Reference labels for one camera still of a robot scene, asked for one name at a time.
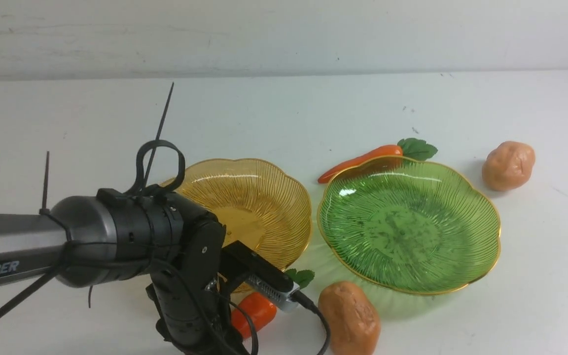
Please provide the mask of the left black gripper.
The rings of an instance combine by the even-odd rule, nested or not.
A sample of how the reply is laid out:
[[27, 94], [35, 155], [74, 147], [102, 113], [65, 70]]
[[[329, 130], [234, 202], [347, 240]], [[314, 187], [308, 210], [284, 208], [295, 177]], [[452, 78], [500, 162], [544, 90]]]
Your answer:
[[158, 332], [186, 355], [246, 355], [230, 324], [228, 302], [215, 285], [225, 228], [201, 220], [182, 238], [187, 243], [173, 260], [151, 261]]

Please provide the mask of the left silver black robot arm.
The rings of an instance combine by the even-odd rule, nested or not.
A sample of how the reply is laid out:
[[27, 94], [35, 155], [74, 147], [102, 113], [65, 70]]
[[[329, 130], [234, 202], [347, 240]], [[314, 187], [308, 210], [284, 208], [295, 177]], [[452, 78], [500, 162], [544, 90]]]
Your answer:
[[186, 355], [245, 355], [231, 324], [231, 287], [218, 285], [225, 227], [174, 192], [100, 189], [36, 215], [0, 214], [0, 285], [37, 277], [0, 318], [48, 281], [73, 288], [151, 276], [156, 330]]

